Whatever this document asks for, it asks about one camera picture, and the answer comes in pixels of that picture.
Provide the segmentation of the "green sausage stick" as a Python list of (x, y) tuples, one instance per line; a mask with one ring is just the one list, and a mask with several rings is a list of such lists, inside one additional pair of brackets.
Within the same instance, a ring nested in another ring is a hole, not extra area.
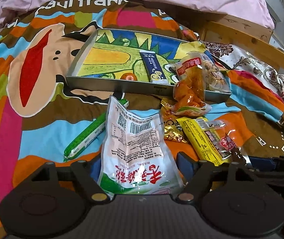
[(105, 130), (107, 113), (101, 114), (66, 147), (63, 161), (77, 158)]

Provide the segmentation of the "nut bar clear packet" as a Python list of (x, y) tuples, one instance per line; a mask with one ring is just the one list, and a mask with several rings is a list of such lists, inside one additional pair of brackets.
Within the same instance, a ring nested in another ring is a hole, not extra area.
[(200, 53), (200, 56), (206, 90), (230, 93), (228, 83), (214, 62), (204, 53)]

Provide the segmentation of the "white floral quilt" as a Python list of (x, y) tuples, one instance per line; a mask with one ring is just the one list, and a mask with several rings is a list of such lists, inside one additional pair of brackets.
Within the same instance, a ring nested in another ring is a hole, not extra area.
[(246, 71), (255, 76), (263, 85), (284, 101), (284, 74), (262, 62), (252, 53), (232, 44), (204, 42), (210, 54), (232, 70)]

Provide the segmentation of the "blue stick sachet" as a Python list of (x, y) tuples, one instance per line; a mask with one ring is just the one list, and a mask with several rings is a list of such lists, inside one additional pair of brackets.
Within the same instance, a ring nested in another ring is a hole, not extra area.
[(145, 65), (149, 81), (155, 84), (168, 85), (169, 82), (160, 66), (156, 53), (153, 51), (140, 50), (139, 54)]

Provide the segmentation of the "grey tray with dinosaur print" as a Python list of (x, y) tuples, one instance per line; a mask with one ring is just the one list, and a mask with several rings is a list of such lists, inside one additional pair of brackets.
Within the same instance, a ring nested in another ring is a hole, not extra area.
[[(171, 96), (179, 81), (175, 64), (190, 52), (211, 58), (200, 42), (141, 31), (97, 29), (84, 39), (66, 74), (72, 89)], [(159, 63), (156, 75), (163, 73), (165, 81), (150, 80), (142, 52)]]

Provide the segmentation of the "orange snack clear packet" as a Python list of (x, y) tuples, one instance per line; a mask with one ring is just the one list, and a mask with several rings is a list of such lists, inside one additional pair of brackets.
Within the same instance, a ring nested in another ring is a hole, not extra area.
[(211, 106), (205, 103), (205, 80), (201, 53), (189, 52), (175, 65), (179, 81), (173, 88), (176, 103), (172, 112), (176, 116), (199, 117), (207, 114)]

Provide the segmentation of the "white pink snack pouch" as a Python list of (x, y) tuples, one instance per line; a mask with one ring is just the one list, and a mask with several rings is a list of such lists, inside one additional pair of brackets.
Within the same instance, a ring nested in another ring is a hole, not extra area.
[(176, 196), (184, 185), (163, 136), (159, 113), (141, 117), (111, 96), (98, 185), (110, 196)]

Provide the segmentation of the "colourful Paul Frank blanket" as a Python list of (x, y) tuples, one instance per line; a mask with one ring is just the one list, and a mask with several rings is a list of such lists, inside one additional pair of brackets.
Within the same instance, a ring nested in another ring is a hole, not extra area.
[[(142, 0), (53, 0), (39, 8), (109, 8), (124, 4), (159, 9), (168, 15), (184, 8)], [(17, 26), (19, 18), (39, 8), (15, 18), (4, 29)], [(222, 41), (215, 31), (199, 37), (203, 46), (204, 42)], [(281, 63), (275, 70), (284, 65), (284, 58), (278, 54)], [(222, 61), (219, 67), (226, 73), (232, 95), (226, 103), (214, 106), (211, 116), (230, 121), (236, 128), (235, 142), (250, 155), (284, 155), (284, 101), (252, 74), (232, 70)], [(52, 84), (35, 88), (19, 86), (12, 75), (6, 81), (0, 80), (0, 201), (45, 161), (63, 165), (64, 148), (106, 109), (108, 97), (105, 91), (70, 88), (66, 75), (57, 75)], [(0, 238), (5, 234), (0, 223)]]

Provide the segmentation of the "gold foil snack packet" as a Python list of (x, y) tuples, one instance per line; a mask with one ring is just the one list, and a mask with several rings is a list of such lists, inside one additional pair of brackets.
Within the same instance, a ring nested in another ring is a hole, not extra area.
[(177, 116), (172, 113), (173, 101), (162, 98), (161, 115), (163, 119), (164, 139), (187, 144), (183, 130), (177, 121)]

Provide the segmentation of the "red dried meat packet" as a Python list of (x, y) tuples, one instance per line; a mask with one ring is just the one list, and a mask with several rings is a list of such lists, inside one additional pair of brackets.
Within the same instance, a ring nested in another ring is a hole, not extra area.
[(222, 162), (228, 161), (245, 164), (246, 161), (240, 152), (240, 148), (229, 136), (226, 127), (227, 123), (222, 120), (205, 121), (203, 130), (217, 150), (218, 158)]

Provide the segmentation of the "yellow snack packet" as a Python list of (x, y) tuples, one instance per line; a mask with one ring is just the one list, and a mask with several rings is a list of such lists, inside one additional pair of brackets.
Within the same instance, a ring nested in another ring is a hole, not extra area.
[(209, 128), (207, 118), (182, 117), (177, 121), (200, 160), (210, 161), (215, 166), (232, 161), (230, 150), (220, 144), (221, 137), (213, 127)]

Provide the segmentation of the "wooden bed frame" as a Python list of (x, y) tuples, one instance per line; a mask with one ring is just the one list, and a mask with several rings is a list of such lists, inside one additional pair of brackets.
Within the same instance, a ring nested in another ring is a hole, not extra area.
[(6, 81), (12, 75), (24, 88), (52, 84), (57, 75), (66, 75), (77, 52), (97, 29), (103, 32), (103, 43), (128, 46), (133, 52), (153, 51), (162, 65), (201, 49), (199, 37), (215, 31), (223, 38), (211, 50), (215, 56), (228, 55), (237, 45), (273, 67), (279, 66), (278, 52), (266, 43), (269, 30), (259, 26), (259, 35), (250, 35), (237, 29), (237, 18), (232, 26), (226, 20), (224, 15), (186, 8), (168, 15), (159, 9), (126, 4), (109, 8), (39, 8), (19, 18), (17, 26), (0, 32), (0, 80)]

